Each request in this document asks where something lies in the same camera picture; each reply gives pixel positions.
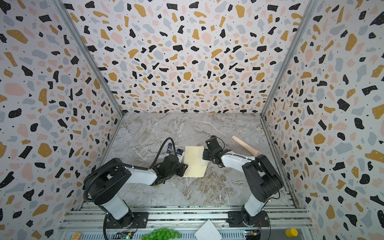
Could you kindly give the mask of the cream yellow envelope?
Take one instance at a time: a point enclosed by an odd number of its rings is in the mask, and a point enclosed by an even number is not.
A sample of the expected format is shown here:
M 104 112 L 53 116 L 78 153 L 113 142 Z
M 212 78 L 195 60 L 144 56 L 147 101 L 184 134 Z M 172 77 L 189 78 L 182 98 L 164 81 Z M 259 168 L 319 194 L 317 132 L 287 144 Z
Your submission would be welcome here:
M 203 160 L 203 146 L 187 146 L 185 149 L 184 164 L 188 165 L 184 178 L 202 178 L 205 175 L 210 161 Z

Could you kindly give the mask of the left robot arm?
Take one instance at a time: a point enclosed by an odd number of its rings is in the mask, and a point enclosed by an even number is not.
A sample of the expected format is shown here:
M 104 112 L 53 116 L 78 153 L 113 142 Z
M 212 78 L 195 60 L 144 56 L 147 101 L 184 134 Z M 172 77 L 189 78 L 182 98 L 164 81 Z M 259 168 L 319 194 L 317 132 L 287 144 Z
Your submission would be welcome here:
M 118 196 L 124 184 L 157 186 L 165 184 L 173 176 L 183 177 L 187 169 L 188 165 L 180 163 L 175 155 L 166 156 L 153 168 L 133 166 L 113 158 L 85 178 L 83 199 L 99 206 L 108 217 L 126 227 L 133 222 L 134 215 Z

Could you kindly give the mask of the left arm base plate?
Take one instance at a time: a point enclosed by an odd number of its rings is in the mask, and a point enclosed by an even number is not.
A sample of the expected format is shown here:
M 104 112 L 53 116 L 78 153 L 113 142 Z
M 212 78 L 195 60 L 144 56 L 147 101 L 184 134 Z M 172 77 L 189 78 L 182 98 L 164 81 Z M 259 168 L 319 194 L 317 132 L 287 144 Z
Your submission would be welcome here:
M 111 214 L 107 214 L 104 225 L 105 229 L 145 229 L 148 219 L 148 212 L 129 212 L 120 220 L 116 220 Z

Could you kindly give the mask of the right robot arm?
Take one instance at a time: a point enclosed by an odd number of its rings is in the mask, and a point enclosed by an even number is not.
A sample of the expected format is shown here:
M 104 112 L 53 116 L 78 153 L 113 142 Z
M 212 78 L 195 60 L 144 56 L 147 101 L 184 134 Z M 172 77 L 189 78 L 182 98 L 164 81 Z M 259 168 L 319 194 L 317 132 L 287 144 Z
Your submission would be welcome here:
M 224 149 L 218 139 L 216 136 L 211 136 L 206 140 L 207 148 L 204 149 L 203 160 L 211 161 L 221 168 L 235 169 L 245 175 L 251 195 L 242 206 L 240 219 L 232 219 L 230 223 L 253 226 L 258 222 L 258 217 L 262 215 L 263 208 L 269 199 L 278 194 L 284 186 L 283 180 L 265 155 L 238 137 L 232 136 L 232 139 L 251 153 L 250 157 Z

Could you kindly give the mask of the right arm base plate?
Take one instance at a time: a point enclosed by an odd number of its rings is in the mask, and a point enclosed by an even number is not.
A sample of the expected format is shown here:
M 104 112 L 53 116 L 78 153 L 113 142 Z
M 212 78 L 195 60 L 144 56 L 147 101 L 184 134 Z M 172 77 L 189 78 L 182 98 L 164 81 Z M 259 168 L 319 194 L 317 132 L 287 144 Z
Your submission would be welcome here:
M 250 216 L 246 211 L 228 212 L 227 223 L 231 228 L 258 228 L 269 227 L 270 221 L 266 211 L 261 211 L 256 216 Z

